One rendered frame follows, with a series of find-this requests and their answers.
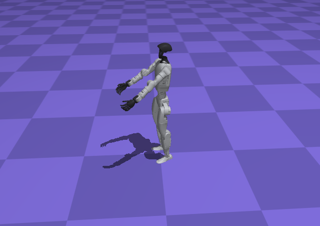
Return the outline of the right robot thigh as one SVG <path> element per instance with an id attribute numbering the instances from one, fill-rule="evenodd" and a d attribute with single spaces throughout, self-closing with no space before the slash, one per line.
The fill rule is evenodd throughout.
<path id="1" fill-rule="evenodd" d="M 158 126 L 157 125 L 158 111 L 159 111 L 159 106 L 157 104 L 157 97 L 154 97 L 152 102 L 152 116 L 156 126 Z"/>

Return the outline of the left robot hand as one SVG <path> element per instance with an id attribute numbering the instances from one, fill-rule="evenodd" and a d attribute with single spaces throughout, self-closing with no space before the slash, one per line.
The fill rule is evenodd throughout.
<path id="1" fill-rule="evenodd" d="M 136 95 L 135 97 L 133 97 L 133 100 L 129 100 L 129 101 L 122 101 L 122 102 L 127 102 L 126 104 L 124 105 L 120 105 L 120 106 L 124 106 L 124 107 L 121 107 L 123 110 L 125 111 L 128 111 L 130 110 L 134 105 L 135 103 L 138 103 L 136 101 L 136 98 L 138 97 L 138 95 Z"/>

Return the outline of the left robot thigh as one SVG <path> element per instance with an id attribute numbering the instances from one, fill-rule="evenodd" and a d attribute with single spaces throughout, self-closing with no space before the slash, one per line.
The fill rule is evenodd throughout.
<path id="1" fill-rule="evenodd" d="M 162 103 L 162 106 L 159 107 L 158 114 L 157 114 L 157 127 L 163 138 L 165 137 L 167 132 L 170 133 L 170 131 L 167 130 L 168 120 L 166 116 L 166 115 L 170 115 L 170 113 L 171 113 L 170 106 L 168 106 L 167 103 Z"/>

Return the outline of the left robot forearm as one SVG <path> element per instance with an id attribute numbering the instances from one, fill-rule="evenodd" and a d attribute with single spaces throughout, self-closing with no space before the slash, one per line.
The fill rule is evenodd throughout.
<path id="1" fill-rule="evenodd" d="M 148 86 L 145 86 L 144 89 L 138 93 L 138 97 L 135 99 L 137 102 L 141 101 L 149 92 L 153 90 L 155 82 L 151 81 Z"/>

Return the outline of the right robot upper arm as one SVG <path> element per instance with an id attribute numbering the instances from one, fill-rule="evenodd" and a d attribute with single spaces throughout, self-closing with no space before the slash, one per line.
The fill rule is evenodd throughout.
<path id="1" fill-rule="evenodd" d="M 150 66 L 148 69 L 142 69 L 141 70 L 141 74 L 143 76 L 147 76 L 149 75 L 151 72 L 153 72 L 155 70 L 155 67 L 156 67 L 156 63 L 158 60 L 161 60 L 160 58 L 157 58 Z"/>

